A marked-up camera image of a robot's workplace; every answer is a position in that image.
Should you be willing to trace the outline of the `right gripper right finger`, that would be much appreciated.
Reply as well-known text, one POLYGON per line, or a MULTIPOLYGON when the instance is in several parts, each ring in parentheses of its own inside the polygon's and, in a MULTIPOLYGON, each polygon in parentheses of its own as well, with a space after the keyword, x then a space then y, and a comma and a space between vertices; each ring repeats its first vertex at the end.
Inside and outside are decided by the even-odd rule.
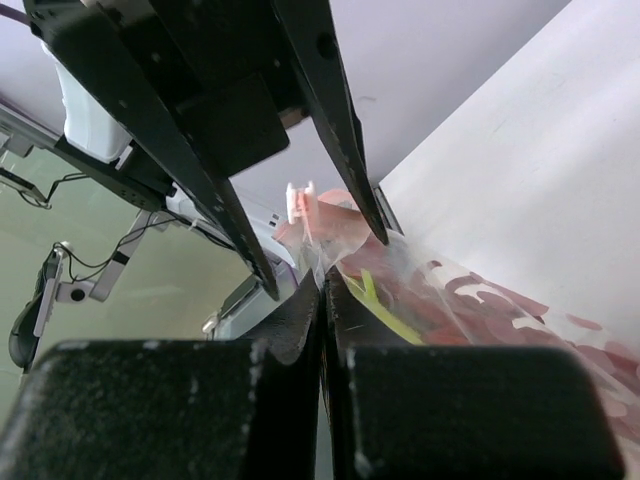
POLYGON ((621 479, 596 386, 555 347, 413 346, 325 283, 338 479, 621 479))

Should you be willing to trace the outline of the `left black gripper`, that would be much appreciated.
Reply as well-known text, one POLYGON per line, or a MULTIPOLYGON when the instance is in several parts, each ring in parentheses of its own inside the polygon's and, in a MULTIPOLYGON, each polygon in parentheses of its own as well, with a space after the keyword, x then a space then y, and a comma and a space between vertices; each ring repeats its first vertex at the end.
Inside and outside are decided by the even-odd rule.
POLYGON ((309 113, 376 238, 368 178, 327 1, 28 1, 32 33, 131 135, 122 169, 58 147, 128 202, 165 207, 182 190, 215 220, 274 300, 279 289, 231 178, 281 152, 309 113))

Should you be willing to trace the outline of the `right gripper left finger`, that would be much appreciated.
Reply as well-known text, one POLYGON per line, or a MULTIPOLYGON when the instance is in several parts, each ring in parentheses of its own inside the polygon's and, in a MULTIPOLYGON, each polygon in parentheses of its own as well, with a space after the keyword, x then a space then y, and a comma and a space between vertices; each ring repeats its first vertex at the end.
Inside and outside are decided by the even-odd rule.
POLYGON ((231 341, 64 342, 29 374, 1 435, 5 479, 310 479, 320 293, 231 341))

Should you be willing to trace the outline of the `red toy lobster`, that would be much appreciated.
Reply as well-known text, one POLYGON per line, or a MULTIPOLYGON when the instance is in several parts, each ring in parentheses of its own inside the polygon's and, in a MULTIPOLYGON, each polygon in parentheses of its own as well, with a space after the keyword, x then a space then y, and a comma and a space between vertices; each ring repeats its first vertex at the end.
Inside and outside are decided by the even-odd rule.
POLYGON ((592 376, 614 432, 639 439, 639 352, 602 324, 490 282, 443 257, 419 263, 408 248, 366 244, 338 263, 368 270, 383 305, 425 345, 549 346, 574 354, 592 376))

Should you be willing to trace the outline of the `clear pink-dotted zip bag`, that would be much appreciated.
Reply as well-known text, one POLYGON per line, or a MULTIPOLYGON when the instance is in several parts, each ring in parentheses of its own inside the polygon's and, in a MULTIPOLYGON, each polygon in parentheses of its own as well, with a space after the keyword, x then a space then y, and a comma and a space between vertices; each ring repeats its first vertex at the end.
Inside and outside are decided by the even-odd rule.
POLYGON ((371 232, 351 195, 286 188, 287 220, 274 238, 323 284, 336 268, 350 293, 412 345, 566 348, 592 375, 614 433, 639 442, 639 351, 601 324, 543 305, 405 237, 371 232))

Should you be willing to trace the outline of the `green white celery stalk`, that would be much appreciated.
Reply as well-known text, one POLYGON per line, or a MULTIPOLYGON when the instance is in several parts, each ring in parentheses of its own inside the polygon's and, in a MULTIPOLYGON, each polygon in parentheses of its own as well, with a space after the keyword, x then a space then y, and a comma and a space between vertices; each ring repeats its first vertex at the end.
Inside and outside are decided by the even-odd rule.
POLYGON ((368 270, 363 269, 357 279, 344 276, 343 280, 352 296, 392 332, 411 345, 425 345, 416 330, 406 325, 383 305, 378 297, 374 279, 368 270))

